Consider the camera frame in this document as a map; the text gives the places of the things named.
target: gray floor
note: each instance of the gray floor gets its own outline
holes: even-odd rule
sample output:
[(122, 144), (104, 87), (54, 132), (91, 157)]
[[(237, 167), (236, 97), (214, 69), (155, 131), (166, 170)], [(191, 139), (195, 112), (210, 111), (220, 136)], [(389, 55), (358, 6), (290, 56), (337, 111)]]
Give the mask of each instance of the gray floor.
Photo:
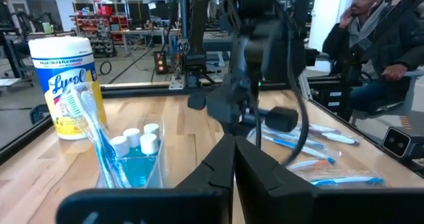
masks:
[[(149, 82), (154, 67), (152, 51), (136, 64), (130, 66), (143, 52), (143, 50), (136, 50), (132, 52), (132, 56), (124, 56), (123, 51), (119, 49), (117, 57), (108, 59), (112, 64), (111, 73), (106, 76), (99, 76), (101, 84)], [(106, 59), (96, 59), (97, 71), (99, 71), (99, 67), (103, 61), (106, 61)], [(7, 69), (10, 69), (7, 61), (0, 60), (0, 77), (3, 76), (3, 72)], [(309, 77), (322, 75), (325, 74), (307, 70), (307, 76)], [(29, 119), (30, 109), (36, 105), (45, 103), (36, 76), (33, 76), (32, 79), (34, 87), (30, 87), (26, 83), (14, 85), (10, 89), (0, 87), (0, 90), (3, 91), (2, 96), (0, 96), (0, 148), (31, 128)], [(153, 81), (155, 82), (165, 80), (170, 80), (170, 76), (154, 75), (153, 77)], [(424, 105), (422, 105), (421, 101), (423, 97), (424, 80), (420, 80), (415, 86), (414, 112), (413, 118), (410, 119), (411, 126), (417, 130), (424, 128), (424, 125), (421, 125), (423, 119), (420, 119), (420, 117), (424, 118)], [(383, 139), (389, 126), (401, 126), (398, 116), (388, 115), (378, 119), (358, 121), (356, 124), (360, 130), (373, 136), (377, 141)]]

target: wrapped toothbrush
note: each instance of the wrapped toothbrush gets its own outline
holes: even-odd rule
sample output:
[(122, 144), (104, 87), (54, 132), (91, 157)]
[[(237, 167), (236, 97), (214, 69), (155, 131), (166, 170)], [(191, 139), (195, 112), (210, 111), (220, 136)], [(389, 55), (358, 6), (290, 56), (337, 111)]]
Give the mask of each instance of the wrapped toothbrush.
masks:
[(100, 166), (101, 177), (107, 188), (131, 188), (125, 165), (118, 162), (118, 152), (111, 146), (109, 133), (99, 121), (92, 83), (69, 84), (61, 98), (67, 115), (93, 142)]
[(296, 172), (311, 184), (320, 188), (381, 188), (384, 179), (369, 170), (316, 169), (312, 172)]
[[(299, 123), (293, 131), (294, 132), (299, 131), (300, 127), (301, 127), (301, 123)], [(310, 124), (309, 134), (313, 135), (314, 137), (332, 140), (332, 141), (340, 142), (343, 144), (349, 144), (352, 146), (358, 146), (360, 144), (359, 139), (356, 139), (352, 136), (345, 135), (337, 129), (324, 127), (321, 125)]]
[[(279, 132), (275, 132), (271, 131), (268, 132), (270, 130), (265, 130), (264, 132), (262, 132), (262, 148), (263, 150), (266, 152), (266, 149), (270, 146), (280, 146), (283, 147), (285, 149), (291, 150), (294, 149), (296, 144), (297, 144), (297, 140), (299, 139), (299, 137), (289, 137), (288, 134), (286, 133), (279, 133)], [(250, 134), (247, 136), (247, 139), (251, 142), (254, 143), (255, 141), (255, 130), (253, 129)], [(303, 146), (301, 153), (302, 155), (306, 156), (306, 157), (314, 157), (316, 159), (320, 159), (320, 160), (327, 160), (327, 162), (329, 163), (335, 163), (336, 160), (340, 157), (341, 152), (338, 150), (334, 150), (332, 148), (323, 146), (322, 144), (313, 144), (314, 142), (312, 140), (307, 140), (307, 142), (305, 143), (305, 146)], [(283, 157), (284, 155), (288, 155), (289, 152), (285, 152), (284, 149), (281, 149), (281, 157)]]
[(308, 158), (296, 161), (286, 168), (292, 172), (299, 172), (302, 170), (328, 169), (333, 167), (334, 164), (332, 160)]
[[(300, 129), (292, 130), (290, 133), (283, 133), (281, 131), (271, 129), (264, 124), (262, 124), (262, 132), (269, 137), (282, 139), (292, 143), (296, 143), (300, 137)], [(311, 148), (316, 148), (318, 150), (325, 150), (327, 148), (323, 143), (313, 140), (311, 137), (308, 137), (305, 142), (305, 146), (310, 146)]]

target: pillar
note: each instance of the pillar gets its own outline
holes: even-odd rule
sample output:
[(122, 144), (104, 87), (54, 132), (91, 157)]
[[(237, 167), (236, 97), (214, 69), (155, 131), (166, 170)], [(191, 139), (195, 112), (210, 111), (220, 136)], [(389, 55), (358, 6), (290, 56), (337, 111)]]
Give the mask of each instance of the pillar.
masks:
[(74, 15), (74, 3), (76, 0), (56, 0), (60, 14), (60, 20), (64, 31), (72, 30), (75, 27), (74, 22), (71, 21), (70, 16)]
[[(315, 0), (312, 11), (312, 24), (308, 47), (322, 51), (323, 43), (334, 24), (352, 4), (353, 0)], [(328, 62), (317, 62), (312, 70), (329, 72)]]

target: man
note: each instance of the man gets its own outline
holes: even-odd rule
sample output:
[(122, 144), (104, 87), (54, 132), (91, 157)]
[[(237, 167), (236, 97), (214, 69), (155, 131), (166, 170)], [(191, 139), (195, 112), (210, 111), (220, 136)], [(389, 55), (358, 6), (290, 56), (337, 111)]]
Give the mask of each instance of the man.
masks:
[[(354, 0), (340, 23), (329, 33), (323, 52), (328, 53), (331, 59), (340, 60), (350, 47), (375, 29), (391, 8), (384, 0)], [(377, 106), (385, 105), (377, 104), (379, 101), (390, 103), (405, 99), (409, 78), (403, 75), (424, 64), (424, 41), (419, 30), (417, 17), (410, 12), (385, 38), (372, 59), (362, 65), (362, 72), (366, 72), (372, 81), (353, 88), (348, 103), (351, 109), (373, 112)], [(337, 61), (331, 73), (341, 73), (341, 66)]]

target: wooden table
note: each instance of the wooden table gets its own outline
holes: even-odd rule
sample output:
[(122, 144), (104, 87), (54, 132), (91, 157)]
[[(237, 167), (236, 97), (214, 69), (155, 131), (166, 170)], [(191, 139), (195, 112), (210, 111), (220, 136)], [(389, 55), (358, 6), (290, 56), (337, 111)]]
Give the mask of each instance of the wooden table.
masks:
[[(260, 94), (261, 108), (275, 105), (294, 107), (290, 92)], [(171, 186), (182, 181), (206, 157), (222, 137), (219, 124), (205, 111), (187, 107), (186, 96), (106, 99), (109, 126), (123, 129), (129, 119), (149, 114), (163, 115), (166, 123), (166, 153)], [(307, 103), (311, 123), (342, 130), (357, 136), (336, 119)], [(377, 171), (392, 187), (424, 187), (424, 180), (361, 139), (358, 147), (329, 143), (343, 155), (339, 168)], [(265, 152), (281, 160), (288, 150), (265, 142)], [(59, 203), (68, 195), (93, 188), (99, 177), (95, 152), (88, 140), (59, 140), (54, 129), (40, 135), (0, 166), (0, 223), (53, 223)], [(244, 223), (240, 201), (234, 201), (233, 223)]]

